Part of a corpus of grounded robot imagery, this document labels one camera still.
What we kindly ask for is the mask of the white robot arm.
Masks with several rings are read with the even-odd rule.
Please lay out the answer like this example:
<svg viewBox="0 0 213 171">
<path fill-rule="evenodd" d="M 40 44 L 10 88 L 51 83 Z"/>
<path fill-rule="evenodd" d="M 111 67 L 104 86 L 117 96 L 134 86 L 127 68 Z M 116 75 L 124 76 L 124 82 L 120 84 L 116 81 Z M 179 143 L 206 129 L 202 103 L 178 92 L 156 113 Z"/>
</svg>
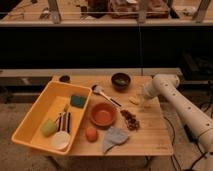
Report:
<svg viewBox="0 0 213 171">
<path fill-rule="evenodd" d="M 179 77 L 173 74 L 157 74 L 142 85 L 142 96 L 153 99 L 164 96 L 184 120 L 206 151 L 213 152 L 213 120 L 183 96 L 177 87 Z"/>
</svg>

